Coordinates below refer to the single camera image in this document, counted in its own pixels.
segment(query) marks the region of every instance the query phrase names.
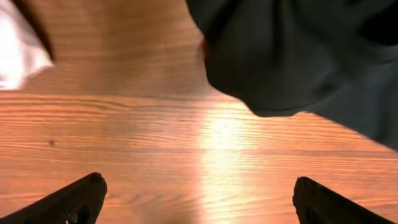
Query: brown wooden tabletop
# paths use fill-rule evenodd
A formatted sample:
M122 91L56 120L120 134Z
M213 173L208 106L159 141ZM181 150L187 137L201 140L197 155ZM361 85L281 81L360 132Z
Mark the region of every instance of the brown wooden tabletop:
M398 222L398 153L212 89L184 0L22 4L56 68L0 93L0 216L100 172L98 223L298 223L298 176Z

